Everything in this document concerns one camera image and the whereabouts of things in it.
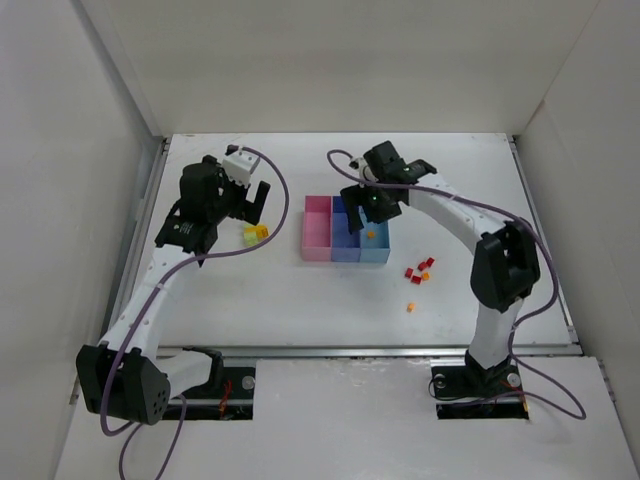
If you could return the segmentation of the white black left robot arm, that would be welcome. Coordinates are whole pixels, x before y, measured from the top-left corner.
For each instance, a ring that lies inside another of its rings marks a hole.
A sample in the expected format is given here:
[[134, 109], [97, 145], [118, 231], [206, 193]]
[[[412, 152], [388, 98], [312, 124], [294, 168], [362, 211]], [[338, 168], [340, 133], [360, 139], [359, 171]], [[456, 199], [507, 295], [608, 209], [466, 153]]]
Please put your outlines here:
[[157, 351], [188, 281], [218, 239], [220, 223], [227, 218], [259, 223], [269, 184], [260, 182], [254, 199], [247, 198], [259, 161], [231, 148], [222, 159], [206, 155], [183, 169], [179, 198], [156, 236], [141, 283], [98, 344], [82, 346], [76, 357], [86, 407], [101, 420], [154, 425], [171, 399], [195, 387], [220, 387], [220, 352], [185, 347], [160, 359]]

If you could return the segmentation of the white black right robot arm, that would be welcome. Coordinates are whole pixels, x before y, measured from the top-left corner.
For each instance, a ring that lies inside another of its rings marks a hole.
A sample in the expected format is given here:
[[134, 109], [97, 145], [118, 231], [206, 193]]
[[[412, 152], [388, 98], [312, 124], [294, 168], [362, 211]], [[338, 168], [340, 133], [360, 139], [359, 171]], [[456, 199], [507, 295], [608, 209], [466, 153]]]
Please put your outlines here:
[[473, 338], [459, 367], [432, 370], [441, 400], [492, 397], [514, 373], [509, 337], [524, 300], [540, 278], [536, 241], [526, 224], [464, 199], [438, 170], [418, 159], [406, 162], [385, 141], [350, 158], [354, 185], [341, 190], [348, 229], [380, 224], [403, 206], [426, 214], [472, 254], [471, 290], [479, 302]]

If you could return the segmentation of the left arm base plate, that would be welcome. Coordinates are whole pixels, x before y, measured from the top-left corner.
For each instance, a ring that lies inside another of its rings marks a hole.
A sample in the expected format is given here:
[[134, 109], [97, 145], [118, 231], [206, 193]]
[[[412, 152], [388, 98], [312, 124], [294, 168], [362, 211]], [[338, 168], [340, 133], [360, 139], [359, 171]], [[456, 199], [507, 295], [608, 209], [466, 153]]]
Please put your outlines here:
[[232, 362], [214, 385], [187, 390], [186, 421], [249, 421], [253, 419], [256, 363]]

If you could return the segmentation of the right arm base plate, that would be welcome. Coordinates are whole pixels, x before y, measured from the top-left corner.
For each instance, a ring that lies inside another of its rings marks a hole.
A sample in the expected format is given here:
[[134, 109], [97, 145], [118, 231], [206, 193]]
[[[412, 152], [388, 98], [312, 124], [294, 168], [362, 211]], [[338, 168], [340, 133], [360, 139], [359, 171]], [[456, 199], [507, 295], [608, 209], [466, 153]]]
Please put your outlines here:
[[431, 368], [429, 394], [436, 400], [439, 420], [528, 420], [525, 399], [519, 392], [522, 380], [515, 365], [480, 379], [470, 367], [436, 365]]

